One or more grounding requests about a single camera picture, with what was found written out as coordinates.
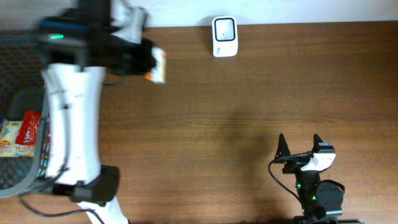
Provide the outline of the red candy bag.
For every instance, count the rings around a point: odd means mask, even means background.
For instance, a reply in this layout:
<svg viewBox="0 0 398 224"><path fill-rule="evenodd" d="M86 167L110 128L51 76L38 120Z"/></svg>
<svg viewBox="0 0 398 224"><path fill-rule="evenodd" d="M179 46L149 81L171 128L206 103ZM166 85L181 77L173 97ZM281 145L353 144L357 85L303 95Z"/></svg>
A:
<svg viewBox="0 0 398 224"><path fill-rule="evenodd" d="M37 131L40 127L41 114L35 111L26 111L22 126L16 137L16 144L35 145Z"/></svg>

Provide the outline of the orange juice carton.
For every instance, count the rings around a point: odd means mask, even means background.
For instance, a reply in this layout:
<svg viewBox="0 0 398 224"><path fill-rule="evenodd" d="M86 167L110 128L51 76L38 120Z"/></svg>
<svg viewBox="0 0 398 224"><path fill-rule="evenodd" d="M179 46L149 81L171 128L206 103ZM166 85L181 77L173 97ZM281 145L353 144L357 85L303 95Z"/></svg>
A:
<svg viewBox="0 0 398 224"><path fill-rule="evenodd" d="M166 52L163 49L154 47L152 56L155 58L156 65L144 75L144 78L155 84L165 84Z"/></svg>

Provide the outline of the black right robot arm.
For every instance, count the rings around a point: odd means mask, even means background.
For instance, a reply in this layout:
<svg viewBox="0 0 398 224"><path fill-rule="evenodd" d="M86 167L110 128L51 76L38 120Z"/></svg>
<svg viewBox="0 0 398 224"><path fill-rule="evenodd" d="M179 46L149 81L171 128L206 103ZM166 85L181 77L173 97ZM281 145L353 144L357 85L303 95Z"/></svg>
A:
<svg viewBox="0 0 398 224"><path fill-rule="evenodd" d="M320 178L320 174L329 169L335 160L335 148L323 141L319 135L313 135L313 147L310 151L292 154L283 134L279 134L275 157L267 166L270 176L284 190L293 195L300 203L302 215L295 216L293 223L359 223L359 220L340 220L343 214L342 204L345 186L334 180ZM283 174L295 176L293 192L280 182L272 173L273 164L282 164Z"/></svg>

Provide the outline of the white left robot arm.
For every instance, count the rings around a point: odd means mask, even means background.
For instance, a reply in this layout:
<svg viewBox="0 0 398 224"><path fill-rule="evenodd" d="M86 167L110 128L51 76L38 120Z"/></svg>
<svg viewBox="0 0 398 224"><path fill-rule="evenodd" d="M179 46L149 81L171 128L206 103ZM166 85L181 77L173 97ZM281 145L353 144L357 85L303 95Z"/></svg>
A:
<svg viewBox="0 0 398 224"><path fill-rule="evenodd" d="M104 78L159 75L165 63L164 51L142 35L147 11L127 5L124 22L114 26L112 6L79 1L37 26L50 115L50 159L37 191L68 197L92 223L128 222L117 199L120 171L98 153Z"/></svg>

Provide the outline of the beige wet wipes pack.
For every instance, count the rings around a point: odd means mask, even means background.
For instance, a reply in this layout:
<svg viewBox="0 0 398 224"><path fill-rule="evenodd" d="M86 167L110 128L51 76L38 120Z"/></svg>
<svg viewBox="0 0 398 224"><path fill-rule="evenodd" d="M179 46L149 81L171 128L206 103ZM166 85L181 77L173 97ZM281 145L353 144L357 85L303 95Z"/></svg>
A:
<svg viewBox="0 0 398 224"><path fill-rule="evenodd" d="M4 120L1 128L1 157L33 157L35 146L16 144L22 121Z"/></svg>

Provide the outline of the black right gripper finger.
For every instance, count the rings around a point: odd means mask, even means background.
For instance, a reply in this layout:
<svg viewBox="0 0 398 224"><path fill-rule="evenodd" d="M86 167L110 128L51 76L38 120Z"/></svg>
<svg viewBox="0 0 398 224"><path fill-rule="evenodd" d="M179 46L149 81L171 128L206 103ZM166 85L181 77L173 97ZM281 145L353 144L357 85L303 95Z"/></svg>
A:
<svg viewBox="0 0 398 224"><path fill-rule="evenodd" d="M324 142L318 134L313 135L313 153L323 153L325 151Z"/></svg>
<svg viewBox="0 0 398 224"><path fill-rule="evenodd" d="M282 133L279 134L279 140L278 140L278 146L277 146L277 151L275 154L274 159L281 159L283 157L290 156L290 150L288 147L288 144L285 140L285 137Z"/></svg>

